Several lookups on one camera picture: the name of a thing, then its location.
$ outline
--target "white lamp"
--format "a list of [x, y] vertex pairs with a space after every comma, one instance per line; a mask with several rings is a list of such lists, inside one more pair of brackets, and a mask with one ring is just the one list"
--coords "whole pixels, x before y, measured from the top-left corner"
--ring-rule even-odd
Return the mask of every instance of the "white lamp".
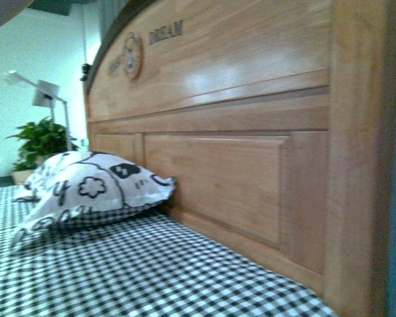
[[37, 91], [42, 92], [51, 101], [50, 108], [51, 108], [51, 116], [52, 117], [54, 117], [54, 114], [53, 114], [54, 100], [58, 100], [58, 101], [60, 101], [63, 104], [63, 107], [65, 109], [65, 122], [66, 122], [66, 146], [67, 146], [67, 150], [68, 151], [72, 151], [72, 142], [71, 142], [71, 136], [70, 136], [71, 132], [70, 132], [70, 129], [69, 129], [69, 114], [67, 112], [67, 101], [62, 99], [62, 98], [60, 98], [57, 95], [58, 89], [56, 90], [55, 88], [53, 88], [53, 86], [57, 86], [57, 85], [50, 84], [52, 86], [49, 86], [47, 84], [45, 84], [45, 85], [41, 84], [41, 82], [46, 83], [44, 81], [40, 81], [40, 85], [37, 85], [36, 83], [33, 83], [32, 81], [30, 81], [26, 77], [23, 77], [22, 75], [19, 75], [16, 71], [7, 72], [5, 80], [10, 85], [14, 85], [14, 84], [17, 84], [17, 83], [20, 83], [20, 82], [28, 83], [29, 85], [35, 87], [37, 89]]
[[35, 96], [34, 100], [32, 101], [33, 106], [38, 106], [38, 107], [44, 107], [44, 108], [50, 108], [51, 112], [51, 120], [53, 123], [55, 123], [55, 117], [54, 117], [54, 107], [55, 107], [55, 102], [54, 98], [51, 96], [58, 96], [59, 95], [59, 89], [60, 87], [55, 84], [51, 84], [47, 81], [38, 81], [38, 87], [35, 90]]

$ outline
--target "green leaves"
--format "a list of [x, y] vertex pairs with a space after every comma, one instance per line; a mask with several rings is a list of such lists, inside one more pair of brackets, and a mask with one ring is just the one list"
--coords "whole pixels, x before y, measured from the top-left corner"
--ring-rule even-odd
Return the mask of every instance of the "green leaves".
[[[56, 153], [67, 151], [66, 127], [53, 123], [50, 119], [44, 118], [40, 122], [28, 122], [17, 127], [19, 133], [8, 136], [25, 141], [19, 148], [19, 161], [15, 166], [26, 163], [30, 167], [36, 167], [36, 160], [39, 157], [50, 157]], [[72, 143], [73, 150], [79, 147]]]
[[34, 170], [37, 168], [36, 163], [29, 163], [26, 160], [20, 159], [16, 163], [13, 163], [13, 170], [18, 172], [20, 170]]

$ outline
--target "ceiling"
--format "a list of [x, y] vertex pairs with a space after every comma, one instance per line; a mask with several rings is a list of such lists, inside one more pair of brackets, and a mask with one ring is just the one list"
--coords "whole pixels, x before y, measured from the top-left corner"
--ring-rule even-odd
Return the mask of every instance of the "ceiling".
[[73, 3], [86, 5], [92, 2], [96, 0], [35, 0], [28, 8], [67, 16]]

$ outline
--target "wooden bed frame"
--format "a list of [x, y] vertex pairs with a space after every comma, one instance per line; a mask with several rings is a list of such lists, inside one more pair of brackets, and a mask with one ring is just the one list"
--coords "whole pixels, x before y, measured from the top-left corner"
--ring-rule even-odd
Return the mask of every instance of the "wooden bed frame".
[[90, 149], [175, 176], [173, 218], [385, 315], [396, 0], [131, 0], [84, 87]]

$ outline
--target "potted plant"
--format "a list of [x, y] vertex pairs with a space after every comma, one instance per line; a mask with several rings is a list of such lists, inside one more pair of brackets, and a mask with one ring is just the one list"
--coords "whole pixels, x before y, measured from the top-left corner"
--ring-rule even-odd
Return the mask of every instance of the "potted plant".
[[29, 163], [22, 158], [20, 158], [16, 163], [13, 163], [12, 177], [15, 184], [23, 184], [29, 175], [33, 173], [36, 167], [36, 163]]
[[[66, 127], [53, 123], [49, 118], [44, 118], [38, 123], [28, 122], [17, 129], [20, 130], [19, 133], [6, 138], [13, 137], [25, 141], [19, 148], [19, 160], [14, 163], [15, 172], [34, 170], [49, 157], [67, 151]], [[76, 151], [79, 147], [72, 143], [72, 148]], [[18, 178], [18, 182], [24, 182], [29, 175], [29, 172], [25, 173], [22, 178]]]

